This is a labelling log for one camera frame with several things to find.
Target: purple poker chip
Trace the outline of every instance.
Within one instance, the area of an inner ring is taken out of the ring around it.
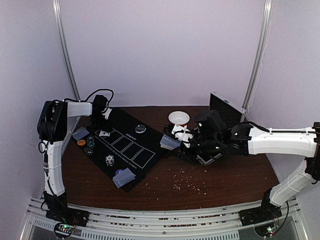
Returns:
[[[116,172],[115,172],[115,175],[118,175],[119,173],[123,172],[124,170],[123,169],[118,169]]]

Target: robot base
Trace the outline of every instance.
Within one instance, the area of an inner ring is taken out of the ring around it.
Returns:
[[[270,209],[265,209],[262,210],[262,208],[255,207],[255,208],[250,208],[246,210],[241,210],[239,212],[240,220],[242,223],[242,226],[248,226],[252,224],[259,224],[263,223],[266,221],[274,220],[275,216],[278,218],[282,216],[281,210],[270,210]]]
[[[84,211],[84,210],[70,208],[70,207],[68,207],[68,210],[70,211],[72,216],[74,216],[76,218],[76,220],[77,220],[77,224],[76,225],[77,226],[80,226],[80,227],[86,227],[87,226],[89,212]],[[70,218],[67,221],[65,221],[59,213],[57,213],[57,212],[55,212],[53,210],[48,210],[46,212],[45,217],[47,219],[52,219],[52,220],[55,220],[55,221],[58,221],[58,222],[62,222],[62,223],[68,224],[70,226],[74,225],[74,219],[73,218]]]

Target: white wall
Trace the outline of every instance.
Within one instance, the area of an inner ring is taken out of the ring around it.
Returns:
[[[112,105],[243,104],[264,0],[64,0],[61,12],[82,98],[112,88]]]
[[[265,127],[303,128],[320,122],[320,2],[276,0],[262,71],[249,118]],[[303,160],[270,154],[280,181]],[[297,195],[311,239],[320,236],[320,183]]]
[[[18,237],[44,187],[37,123],[46,100],[72,97],[51,0],[0,0],[0,239]]]

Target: black mat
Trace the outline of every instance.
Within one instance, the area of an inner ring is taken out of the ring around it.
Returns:
[[[116,175],[116,171],[126,168],[129,168],[136,175],[133,181],[122,187],[123,190],[129,192],[167,151],[160,147],[163,134],[120,108],[112,109],[109,120],[113,121],[110,136],[100,137],[99,129],[86,127],[90,134],[85,136],[83,140],[87,142],[89,136],[94,136],[93,155],[88,155],[88,157],[111,179]],[[136,133],[135,127],[137,125],[145,125],[146,131]],[[88,146],[86,143],[79,147],[84,151]],[[113,166],[106,164],[106,156],[108,155],[114,156]]]

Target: wooden table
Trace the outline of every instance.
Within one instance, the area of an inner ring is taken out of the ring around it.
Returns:
[[[208,107],[148,106],[123,109],[161,132],[168,123],[169,113],[184,111],[192,120]],[[88,124],[89,118],[82,118],[78,127]],[[72,140],[62,161],[68,203],[96,208],[169,211],[227,206],[260,200],[268,188],[279,183],[264,154],[228,156],[206,167],[191,165],[174,157],[162,158],[146,178],[128,193],[117,189],[113,181]]]

